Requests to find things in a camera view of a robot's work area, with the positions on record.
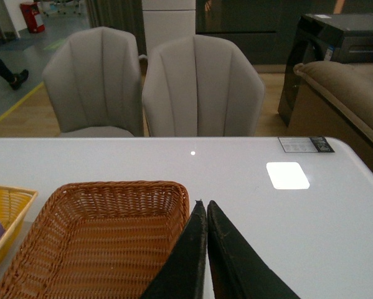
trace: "dark cabinet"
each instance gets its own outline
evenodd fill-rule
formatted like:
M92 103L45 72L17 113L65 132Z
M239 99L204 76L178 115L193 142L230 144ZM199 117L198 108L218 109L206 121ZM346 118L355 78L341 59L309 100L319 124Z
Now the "dark cabinet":
M335 0L197 0L196 33L231 40L252 64L285 65L302 14L333 12Z

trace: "black shoe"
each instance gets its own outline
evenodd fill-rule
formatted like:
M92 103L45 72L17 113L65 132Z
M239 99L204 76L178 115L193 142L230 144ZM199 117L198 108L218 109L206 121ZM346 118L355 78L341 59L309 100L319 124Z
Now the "black shoe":
M13 90L18 90L20 86L29 78L29 71L22 70L19 74L14 74L16 81L14 83L9 83Z

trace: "chair backrest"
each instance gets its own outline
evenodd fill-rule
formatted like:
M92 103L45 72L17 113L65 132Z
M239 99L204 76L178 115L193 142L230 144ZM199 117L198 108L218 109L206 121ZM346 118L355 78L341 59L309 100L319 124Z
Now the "chair backrest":
M252 136L264 94L234 43L196 35L152 50L142 99L151 136Z
M97 27L72 34L42 77L61 132L114 126L143 136L134 35Z

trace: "gray curtain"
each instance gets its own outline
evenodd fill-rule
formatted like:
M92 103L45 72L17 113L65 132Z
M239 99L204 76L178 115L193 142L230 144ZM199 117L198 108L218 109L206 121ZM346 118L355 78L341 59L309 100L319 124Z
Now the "gray curtain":
M86 0L91 27L106 26L132 33L139 55L146 55L141 0Z

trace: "price tag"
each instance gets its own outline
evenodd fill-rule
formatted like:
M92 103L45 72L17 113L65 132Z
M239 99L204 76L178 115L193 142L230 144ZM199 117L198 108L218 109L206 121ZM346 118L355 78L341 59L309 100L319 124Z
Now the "price tag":
M325 137L279 137L286 153L333 153Z

